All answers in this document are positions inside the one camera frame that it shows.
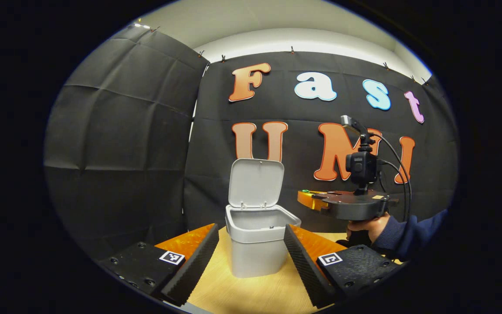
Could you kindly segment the white desktop garbage bin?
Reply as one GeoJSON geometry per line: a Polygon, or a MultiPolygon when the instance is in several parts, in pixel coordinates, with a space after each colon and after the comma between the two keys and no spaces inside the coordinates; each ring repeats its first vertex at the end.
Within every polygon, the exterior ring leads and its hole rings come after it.
{"type": "Polygon", "coordinates": [[[254,158],[231,167],[225,221],[237,278],[269,276],[287,259],[286,226],[300,226],[301,219],[278,204],[284,170],[279,161],[254,158]]]}

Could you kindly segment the wooden desktop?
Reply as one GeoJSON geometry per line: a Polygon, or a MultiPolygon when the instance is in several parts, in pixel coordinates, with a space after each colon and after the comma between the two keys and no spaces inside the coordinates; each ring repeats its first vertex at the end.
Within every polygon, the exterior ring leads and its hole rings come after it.
{"type": "Polygon", "coordinates": [[[290,254],[281,269],[269,276],[237,278],[231,272],[231,239],[227,228],[189,304],[212,314],[310,314],[312,305],[290,254]]]}

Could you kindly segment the black backdrop cloth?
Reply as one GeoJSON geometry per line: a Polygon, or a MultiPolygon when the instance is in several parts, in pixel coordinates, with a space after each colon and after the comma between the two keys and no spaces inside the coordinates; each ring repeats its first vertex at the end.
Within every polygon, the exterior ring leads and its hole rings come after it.
{"type": "Polygon", "coordinates": [[[158,31],[128,26],[66,80],[48,119],[44,171],[54,207],[93,259],[224,224],[231,166],[279,160],[279,204],[317,232],[345,223],[297,201],[301,189],[351,190],[344,163],[359,146],[340,116],[358,119],[373,153],[412,179],[410,214],[447,208],[460,141],[435,82],[322,52],[265,52],[210,62],[158,31]]]}

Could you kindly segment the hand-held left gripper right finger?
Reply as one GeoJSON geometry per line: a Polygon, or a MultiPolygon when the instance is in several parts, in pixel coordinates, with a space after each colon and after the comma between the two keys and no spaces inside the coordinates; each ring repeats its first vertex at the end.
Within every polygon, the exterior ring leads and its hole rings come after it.
{"type": "Polygon", "coordinates": [[[366,245],[342,246],[290,224],[284,243],[316,308],[357,299],[404,266],[366,245]]]}

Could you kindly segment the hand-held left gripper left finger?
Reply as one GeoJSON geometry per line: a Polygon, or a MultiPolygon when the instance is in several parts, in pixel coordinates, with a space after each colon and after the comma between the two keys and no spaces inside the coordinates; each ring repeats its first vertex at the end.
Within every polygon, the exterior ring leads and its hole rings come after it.
{"type": "Polygon", "coordinates": [[[137,242],[99,264],[136,290],[175,306],[184,305],[219,241],[211,223],[159,244],[137,242]]]}

